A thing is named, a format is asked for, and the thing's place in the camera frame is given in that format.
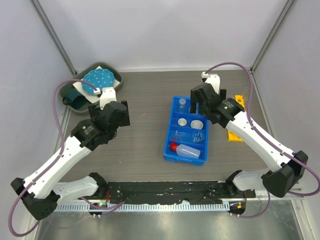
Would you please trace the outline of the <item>blue divided plastic bin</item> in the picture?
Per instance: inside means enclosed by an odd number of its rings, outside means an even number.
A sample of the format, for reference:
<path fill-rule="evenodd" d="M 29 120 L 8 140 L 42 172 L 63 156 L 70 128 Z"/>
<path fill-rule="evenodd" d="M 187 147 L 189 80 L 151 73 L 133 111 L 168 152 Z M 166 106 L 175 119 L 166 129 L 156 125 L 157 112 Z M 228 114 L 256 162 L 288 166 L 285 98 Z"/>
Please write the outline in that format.
<path fill-rule="evenodd" d="M 172 99 L 163 156 L 166 161 L 202 166 L 208 158 L 209 121 L 199 113 L 190 113 L 191 99 Z"/>

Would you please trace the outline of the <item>thin clear test tube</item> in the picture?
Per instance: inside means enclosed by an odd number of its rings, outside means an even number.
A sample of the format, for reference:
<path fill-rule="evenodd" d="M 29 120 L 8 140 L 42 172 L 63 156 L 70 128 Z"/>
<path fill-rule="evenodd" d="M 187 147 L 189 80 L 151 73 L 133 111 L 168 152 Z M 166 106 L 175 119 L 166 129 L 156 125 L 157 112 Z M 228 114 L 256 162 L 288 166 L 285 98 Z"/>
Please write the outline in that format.
<path fill-rule="evenodd" d="M 249 94 L 250 94 L 250 88 L 249 87 L 245 87 L 244 91 L 242 93 L 243 97 L 247 98 Z"/>

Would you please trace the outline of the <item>small white ceramic dish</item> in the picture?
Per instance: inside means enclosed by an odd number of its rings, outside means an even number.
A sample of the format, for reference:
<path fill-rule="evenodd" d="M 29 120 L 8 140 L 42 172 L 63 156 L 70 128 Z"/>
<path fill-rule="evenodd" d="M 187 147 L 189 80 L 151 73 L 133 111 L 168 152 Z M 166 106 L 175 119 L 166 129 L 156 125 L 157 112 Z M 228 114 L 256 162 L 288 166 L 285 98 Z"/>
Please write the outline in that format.
<path fill-rule="evenodd" d="M 202 130 L 204 127 L 204 124 L 201 120 L 193 120 L 190 123 L 190 127 L 192 129 Z"/>

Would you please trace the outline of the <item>white squeeze bottle red cap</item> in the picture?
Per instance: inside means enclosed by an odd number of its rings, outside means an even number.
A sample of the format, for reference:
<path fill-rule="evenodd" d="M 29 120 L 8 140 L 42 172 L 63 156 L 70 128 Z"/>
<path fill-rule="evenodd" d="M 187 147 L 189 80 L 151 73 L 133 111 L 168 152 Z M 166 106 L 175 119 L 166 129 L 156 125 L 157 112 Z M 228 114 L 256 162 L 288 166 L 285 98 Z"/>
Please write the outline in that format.
<path fill-rule="evenodd" d="M 175 140 L 170 144 L 169 148 L 180 157 L 198 159 L 201 154 L 200 150 L 185 144 L 176 144 Z"/>

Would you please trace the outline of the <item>yellow test tube rack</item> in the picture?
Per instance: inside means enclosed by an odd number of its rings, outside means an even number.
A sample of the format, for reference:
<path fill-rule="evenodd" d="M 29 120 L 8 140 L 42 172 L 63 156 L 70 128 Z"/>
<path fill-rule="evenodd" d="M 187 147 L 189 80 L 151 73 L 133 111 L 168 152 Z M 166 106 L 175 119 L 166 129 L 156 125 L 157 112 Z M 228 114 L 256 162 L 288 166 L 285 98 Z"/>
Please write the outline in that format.
<path fill-rule="evenodd" d="M 245 98 L 243 95 L 235 95 L 234 99 L 243 107 L 245 108 Z M 232 131 L 228 130 L 227 131 L 227 139 L 229 142 L 243 142 L 243 140 L 237 136 L 235 133 Z"/>

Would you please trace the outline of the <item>small translucent plastic cup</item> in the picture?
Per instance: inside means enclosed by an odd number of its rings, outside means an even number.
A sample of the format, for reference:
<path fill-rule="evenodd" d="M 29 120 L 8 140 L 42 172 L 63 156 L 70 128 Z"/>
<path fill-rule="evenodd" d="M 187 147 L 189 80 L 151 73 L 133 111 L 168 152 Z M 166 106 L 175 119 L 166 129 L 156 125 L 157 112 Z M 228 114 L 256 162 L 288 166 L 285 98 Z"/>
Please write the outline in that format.
<path fill-rule="evenodd" d="M 187 120 L 185 118 L 179 118 L 177 123 L 179 126 L 184 127 L 187 125 Z"/>

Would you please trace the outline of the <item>clear glass beaker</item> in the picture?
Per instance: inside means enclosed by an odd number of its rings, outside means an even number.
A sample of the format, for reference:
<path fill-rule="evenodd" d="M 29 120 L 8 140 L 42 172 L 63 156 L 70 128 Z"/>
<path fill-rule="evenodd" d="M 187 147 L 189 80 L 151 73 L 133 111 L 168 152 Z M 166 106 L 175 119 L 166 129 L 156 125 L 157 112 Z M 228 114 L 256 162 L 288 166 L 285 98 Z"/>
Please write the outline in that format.
<path fill-rule="evenodd" d="M 205 139 L 206 134 L 202 130 L 197 129 L 192 133 L 192 142 L 194 144 L 203 144 L 205 142 Z"/>

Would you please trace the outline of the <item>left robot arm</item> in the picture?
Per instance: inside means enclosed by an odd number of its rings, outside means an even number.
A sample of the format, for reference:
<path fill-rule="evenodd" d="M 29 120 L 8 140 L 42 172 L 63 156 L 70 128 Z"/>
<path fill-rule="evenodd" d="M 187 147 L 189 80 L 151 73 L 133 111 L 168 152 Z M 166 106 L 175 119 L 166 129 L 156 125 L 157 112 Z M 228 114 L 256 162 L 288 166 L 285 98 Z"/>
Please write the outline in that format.
<path fill-rule="evenodd" d="M 90 117 L 74 127 L 63 147 L 47 162 L 32 175 L 24 179 L 15 178 L 11 182 L 28 212 L 38 221 L 47 218 L 58 205 L 80 197 L 100 200 L 108 191 L 108 183 L 96 172 L 80 180 L 60 181 L 81 159 L 114 139 L 119 127 L 130 125 L 126 100 L 112 101 L 103 109 L 91 104 L 89 112 Z"/>

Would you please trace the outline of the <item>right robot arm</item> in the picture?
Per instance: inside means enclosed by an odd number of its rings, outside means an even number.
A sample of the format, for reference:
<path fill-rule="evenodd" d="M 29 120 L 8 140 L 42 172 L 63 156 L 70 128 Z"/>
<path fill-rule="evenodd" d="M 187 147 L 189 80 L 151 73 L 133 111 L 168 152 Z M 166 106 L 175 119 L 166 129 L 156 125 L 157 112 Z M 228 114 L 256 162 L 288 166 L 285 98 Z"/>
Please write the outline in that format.
<path fill-rule="evenodd" d="M 198 111 L 212 124 L 219 124 L 240 137 L 267 165 L 256 171 L 238 170 L 228 179 L 226 193 L 233 198 L 243 191 L 265 188 L 282 198 L 302 178 L 301 164 L 308 161 L 302 151 L 293 152 L 259 125 L 249 122 L 245 109 L 233 98 L 220 97 L 211 84 L 201 83 L 190 91 L 190 112 Z"/>

